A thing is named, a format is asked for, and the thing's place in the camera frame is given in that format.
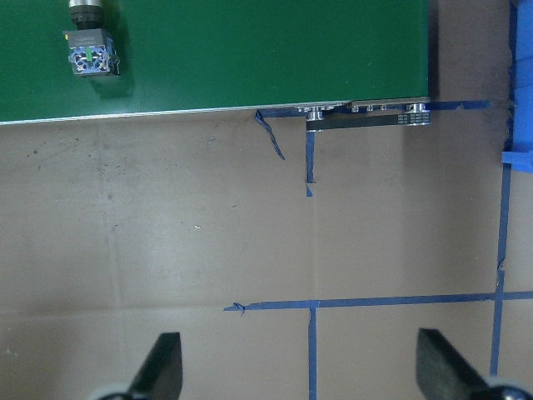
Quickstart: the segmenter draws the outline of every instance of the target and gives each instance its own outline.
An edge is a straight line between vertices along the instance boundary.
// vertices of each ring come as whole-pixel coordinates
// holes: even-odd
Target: table surface
[[[427,95],[427,0],[105,1],[120,77],[76,77],[66,0],[2,0],[0,123]]]

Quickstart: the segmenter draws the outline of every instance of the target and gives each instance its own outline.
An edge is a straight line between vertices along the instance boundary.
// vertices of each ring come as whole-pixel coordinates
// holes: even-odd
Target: green surface
[[[67,0],[0,4],[0,122],[427,95],[427,0],[104,0],[121,76],[90,78]]]

